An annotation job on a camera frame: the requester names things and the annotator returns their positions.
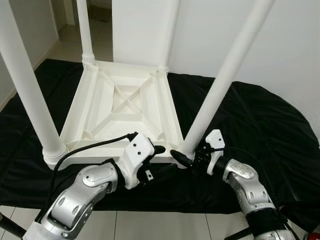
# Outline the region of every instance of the white floor tile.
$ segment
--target white floor tile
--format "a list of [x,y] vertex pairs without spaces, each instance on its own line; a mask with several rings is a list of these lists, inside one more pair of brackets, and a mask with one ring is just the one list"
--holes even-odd
[[13,206],[0,206],[0,213],[5,215],[7,218],[11,217],[14,210],[15,210],[15,207]]
[[113,62],[113,48],[108,46],[100,46],[95,44],[93,46],[93,53],[95,59],[98,61],[105,61],[105,62]]
[[204,214],[118,211],[115,240],[210,240]]
[[320,234],[320,224],[315,228],[315,230],[313,231],[313,233],[318,233],[318,234]]
[[[212,240],[224,240],[248,227],[248,223],[242,213],[234,214],[206,214]],[[253,236],[247,236],[242,240],[253,240]]]
[[61,42],[77,42],[81,43],[81,35],[79,27],[75,25],[66,25],[59,31]]
[[97,21],[94,19],[89,19],[89,26],[90,26],[90,33],[91,33],[91,41],[92,41],[92,45],[95,44],[98,35],[101,32],[101,29],[104,25],[103,21]]
[[49,56],[49,59],[81,63],[82,45],[80,42],[60,42]]
[[292,221],[289,220],[288,223],[292,230],[297,234],[299,239],[304,239],[304,237],[308,234],[305,230],[303,230],[301,227],[299,227]]
[[112,28],[102,28],[100,31],[99,36],[95,41],[96,45],[105,46],[105,47],[112,47],[113,46],[113,37],[112,37]]
[[[32,222],[35,220],[40,210],[38,209],[29,209],[29,208],[19,208],[16,207],[11,220],[16,224],[20,225],[24,229],[28,229]],[[12,235],[9,232],[5,232],[2,240],[18,240],[19,238]]]
[[[14,212],[15,207],[12,206],[0,206],[0,213],[2,213],[3,216],[6,216],[7,218],[11,218],[12,213]],[[2,239],[2,236],[4,235],[5,230],[0,228],[0,239]]]
[[76,240],[114,240],[116,211],[94,211]]

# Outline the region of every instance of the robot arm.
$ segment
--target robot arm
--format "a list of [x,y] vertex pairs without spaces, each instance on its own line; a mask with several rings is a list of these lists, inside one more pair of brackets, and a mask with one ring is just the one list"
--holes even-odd
[[258,173],[249,165],[224,157],[225,143],[220,130],[213,130],[205,144],[198,149],[194,161],[180,152],[172,156],[186,167],[199,168],[208,175],[217,175],[231,185],[256,240],[294,240],[279,216],[266,188],[259,182]]
[[94,205],[106,194],[121,187],[136,187],[140,183],[137,176],[139,169],[145,171],[147,179],[153,179],[150,170],[142,166],[148,165],[156,154],[164,151],[163,146],[154,146],[147,137],[138,134],[117,162],[110,160],[103,165],[83,168],[74,183],[57,197],[40,223],[32,223],[23,239],[75,239],[90,217]]

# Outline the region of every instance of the black cloth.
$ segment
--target black cloth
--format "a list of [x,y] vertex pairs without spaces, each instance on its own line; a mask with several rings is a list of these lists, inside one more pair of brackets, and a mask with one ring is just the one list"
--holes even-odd
[[[81,63],[47,59],[35,71],[54,124],[60,133],[83,72]],[[214,78],[174,74],[168,81],[180,128],[185,137]],[[250,164],[259,173],[274,201],[307,231],[320,220],[320,150],[318,139],[304,116],[266,89],[234,82],[207,133],[220,129],[226,157]],[[72,184],[84,165],[57,174],[57,196]],[[154,169],[162,167],[155,164]],[[42,147],[18,95],[0,112],[0,205],[45,206],[51,171]],[[231,214],[240,211],[232,188],[216,176],[195,176],[178,170],[175,176],[151,186],[120,189],[97,203],[95,210],[164,211]]]

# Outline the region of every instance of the wire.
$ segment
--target wire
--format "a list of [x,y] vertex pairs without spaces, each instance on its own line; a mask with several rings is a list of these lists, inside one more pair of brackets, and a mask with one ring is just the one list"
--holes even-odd
[[68,152],[66,155],[64,155],[64,156],[58,161],[58,163],[55,165],[54,170],[53,170],[53,172],[52,172],[51,181],[50,181],[50,185],[49,185],[49,192],[48,192],[47,204],[46,204],[45,209],[48,210],[49,207],[50,207],[50,205],[52,204],[52,197],[53,197],[53,193],[54,193],[55,180],[56,180],[56,176],[57,176],[58,169],[60,168],[61,164],[62,164],[68,157],[70,157],[71,155],[74,155],[74,154],[76,154],[76,153],[79,153],[79,152],[88,150],[88,149],[92,149],[92,148],[99,147],[99,146],[106,145],[106,144],[115,143],[115,142],[118,142],[118,141],[123,140],[123,139],[129,139],[130,141],[132,141],[132,139],[135,138],[135,136],[136,136],[137,134],[138,134],[137,132],[135,132],[135,133],[129,133],[129,134],[127,134],[127,135],[124,135],[124,136],[121,136],[121,137],[117,137],[117,138],[114,138],[114,139],[111,139],[111,140],[101,141],[101,142],[97,142],[97,143],[94,143],[94,144],[91,144],[91,145],[83,146],[83,147],[80,147],[80,148],[78,148],[78,149],[75,149],[75,150],[73,150],[73,151],[71,151],[71,152]]
[[[278,204],[278,202],[277,202],[277,198],[276,198],[276,194],[275,194],[274,188],[273,188],[273,186],[272,186],[272,184],[271,184],[271,181],[270,181],[270,179],[269,179],[269,177],[268,177],[268,174],[267,174],[267,172],[265,171],[264,166],[262,165],[262,163],[261,163],[255,156],[253,156],[250,152],[248,152],[248,151],[246,151],[246,150],[244,150],[244,149],[241,149],[241,148],[239,148],[239,147],[228,146],[228,147],[223,147],[223,148],[213,148],[213,149],[211,150],[211,152],[224,151],[224,150],[237,150],[237,151],[246,153],[246,154],[248,154],[249,156],[251,156],[251,157],[260,165],[261,170],[263,171],[263,174],[264,174],[265,179],[266,179],[266,181],[267,181],[267,184],[268,184],[268,186],[269,186],[269,188],[270,188],[270,191],[271,191],[271,194],[272,194],[272,199],[274,200],[274,201],[273,201],[274,206],[275,206],[275,208],[276,208],[279,216],[283,216],[283,214],[282,214],[281,211],[280,211],[279,204]],[[295,240],[299,240],[298,235],[297,235],[297,234],[295,233],[295,231],[289,226],[289,224],[288,224],[288,219],[285,218],[285,219],[283,220],[283,222],[284,222],[284,225],[286,226],[286,228],[287,228],[289,231],[292,232]]]

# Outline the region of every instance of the white wall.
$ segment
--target white wall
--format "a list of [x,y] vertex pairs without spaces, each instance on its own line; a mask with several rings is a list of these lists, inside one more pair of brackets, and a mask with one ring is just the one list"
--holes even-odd
[[[113,59],[157,66],[170,0],[114,0]],[[182,0],[170,71],[215,77],[254,0]],[[277,0],[236,81],[293,104],[320,137],[320,2]]]
[[[25,49],[32,65],[58,40],[50,0],[10,0]],[[15,89],[0,57],[0,105]]]
[[97,7],[111,9],[112,8],[112,0],[90,0],[91,4]]
[[60,31],[67,25],[67,16],[70,21],[70,14],[66,14],[65,5],[68,0],[52,0],[53,14],[57,29]]

